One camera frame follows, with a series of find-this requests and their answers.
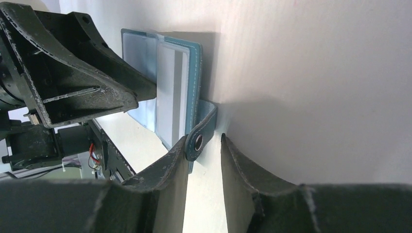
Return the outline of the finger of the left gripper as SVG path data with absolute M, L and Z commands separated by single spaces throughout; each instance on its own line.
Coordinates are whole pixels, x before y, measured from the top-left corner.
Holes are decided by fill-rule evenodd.
M 86 13 L 35 11 L 43 26 L 71 53 L 131 90 L 138 101 L 156 97 L 156 84 L 118 56 Z

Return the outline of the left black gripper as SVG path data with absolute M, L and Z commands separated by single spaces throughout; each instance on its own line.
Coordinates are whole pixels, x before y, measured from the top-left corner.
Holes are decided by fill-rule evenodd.
M 0 4 L 0 110 L 27 107 L 48 128 L 127 111 L 136 95 L 77 58 L 29 5 Z

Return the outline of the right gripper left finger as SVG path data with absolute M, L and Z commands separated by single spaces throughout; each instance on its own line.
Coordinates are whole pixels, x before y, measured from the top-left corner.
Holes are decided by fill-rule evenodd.
M 122 183 L 8 180 L 0 184 L 3 233 L 180 233 L 188 161 L 186 137 Z

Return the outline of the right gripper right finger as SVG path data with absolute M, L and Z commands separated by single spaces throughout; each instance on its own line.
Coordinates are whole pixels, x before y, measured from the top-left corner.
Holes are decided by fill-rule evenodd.
M 223 196 L 230 233 L 409 233 L 409 184 L 292 184 L 221 136 Z

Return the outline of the blue card holder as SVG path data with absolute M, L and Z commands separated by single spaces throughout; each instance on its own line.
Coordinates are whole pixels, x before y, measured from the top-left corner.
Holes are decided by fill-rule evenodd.
M 189 161 L 188 172 L 192 173 L 194 162 L 213 137 L 217 122 L 217 106 L 200 98 L 203 67 L 202 45 L 180 38 L 130 29 L 121 30 L 121 41 L 124 61 L 153 81 L 156 86 L 158 45 L 167 43 L 188 51 L 188 101 L 184 136 L 187 137 L 185 155 Z M 137 108 L 128 111 L 128 115 L 156 134 L 156 97 L 140 101 Z

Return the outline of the white card with black stripe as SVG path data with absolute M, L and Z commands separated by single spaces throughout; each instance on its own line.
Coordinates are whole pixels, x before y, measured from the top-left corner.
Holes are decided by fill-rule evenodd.
M 189 56 L 185 48 L 157 48 L 156 134 L 167 149 L 185 135 Z

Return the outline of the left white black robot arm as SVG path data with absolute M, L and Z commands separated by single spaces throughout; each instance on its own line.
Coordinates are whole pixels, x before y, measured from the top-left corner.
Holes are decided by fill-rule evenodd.
M 0 4 L 0 138 L 11 148 L 0 161 L 10 171 L 107 154 L 92 120 L 155 97 L 155 82 L 109 48 L 90 15 Z

